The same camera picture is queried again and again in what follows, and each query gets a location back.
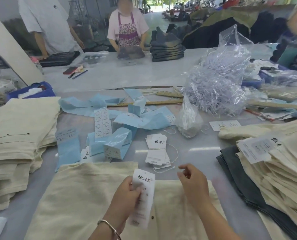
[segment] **pink shirt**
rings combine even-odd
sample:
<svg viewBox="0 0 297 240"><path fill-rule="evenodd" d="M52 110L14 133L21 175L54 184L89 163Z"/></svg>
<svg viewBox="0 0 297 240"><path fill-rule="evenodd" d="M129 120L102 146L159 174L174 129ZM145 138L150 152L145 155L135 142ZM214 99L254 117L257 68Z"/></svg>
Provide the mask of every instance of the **pink shirt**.
<svg viewBox="0 0 297 240"><path fill-rule="evenodd" d="M142 34L149 30L148 25L146 24L143 14L138 8L133 8L133 18L136 26L136 31L141 38ZM121 24L132 23L131 16L125 17L121 14ZM109 20L109 30L108 30L108 39L118 40L119 39L119 13L116 9L112 12Z"/></svg>

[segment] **plastic bag of white strings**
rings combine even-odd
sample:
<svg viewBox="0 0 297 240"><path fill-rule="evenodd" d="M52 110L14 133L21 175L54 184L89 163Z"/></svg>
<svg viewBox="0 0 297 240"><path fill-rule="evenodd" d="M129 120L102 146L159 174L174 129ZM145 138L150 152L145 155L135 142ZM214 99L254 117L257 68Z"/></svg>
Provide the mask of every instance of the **plastic bag of white strings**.
<svg viewBox="0 0 297 240"><path fill-rule="evenodd" d="M175 120L178 131L186 138L192 138L196 136L202 124L203 120L198 112L198 107L192 105L188 96L185 94L182 108Z"/></svg>
<svg viewBox="0 0 297 240"><path fill-rule="evenodd" d="M246 96L241 89L244 70L248 66L253 44L234 25L219 35L217 50L188 72L185 87L191 104L213 115L237 116L243 111Z"/></svg>

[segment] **floral apron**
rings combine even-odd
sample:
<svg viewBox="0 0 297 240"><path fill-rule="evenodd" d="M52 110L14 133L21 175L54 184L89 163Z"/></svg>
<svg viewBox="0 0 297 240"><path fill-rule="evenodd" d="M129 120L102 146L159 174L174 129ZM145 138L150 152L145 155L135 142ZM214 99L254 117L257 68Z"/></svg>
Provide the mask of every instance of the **floral apron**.
<svg viewBox="0 0 297 240"><path fill-rule="evenodd" d="M133 13L131 13L131 24L121 24L121 14L119 13L119 46L140 45L141 41L137 34Z"/></svg>

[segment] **stack of cream pants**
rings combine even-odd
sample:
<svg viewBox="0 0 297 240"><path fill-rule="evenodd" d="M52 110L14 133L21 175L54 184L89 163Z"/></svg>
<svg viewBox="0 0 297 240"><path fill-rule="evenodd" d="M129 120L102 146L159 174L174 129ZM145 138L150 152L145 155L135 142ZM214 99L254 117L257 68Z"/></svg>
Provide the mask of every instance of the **stack of cream pants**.
<svg viewBox="0 0 297 240"><path fill-rule="evenodd" d="M26 190L29 173L40 168L46 147L55 145L58 100L11 99L0 107L0 210Z"/></svg>
<svg viewBox="0 0 297 240"><path fill-rule="evenodd" d="M297 120L285 124L259 124L223 129L223 139L244 139L279 131L285 135L282 145L269 152L271 158L250 164L238 153L247 175L261 190L268 205L289 215L297 225Z"/></svg>
<svg viewBox="0 0 297 240"><path fill-rule="evenodd" d="M25 240L87 240L102 219L111 199L137 162L63 165L54 176L34 213ZM213 205L225 217L209 181ZM179 180L157 180L147 230L126 224L127 240L206 240L195 210L189 205Z"/></svg>

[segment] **apron strap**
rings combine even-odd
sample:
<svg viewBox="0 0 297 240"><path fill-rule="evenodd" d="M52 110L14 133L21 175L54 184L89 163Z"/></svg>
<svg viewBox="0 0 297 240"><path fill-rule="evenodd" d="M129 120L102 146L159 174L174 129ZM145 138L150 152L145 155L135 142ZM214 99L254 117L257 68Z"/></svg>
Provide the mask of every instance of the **apron strap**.
<svg viewBox="0 0 297 240"><path fill-rule="evenodd" d="M121 24L121 14L119 13L119 24Z"/></svg>
<svg viewBox="0 0 297 240"><path fill-rule="evenodd" d="M131 12L131 19L132 19L132 24L134 24L134 17L133 17L133 13Z"/></svg>

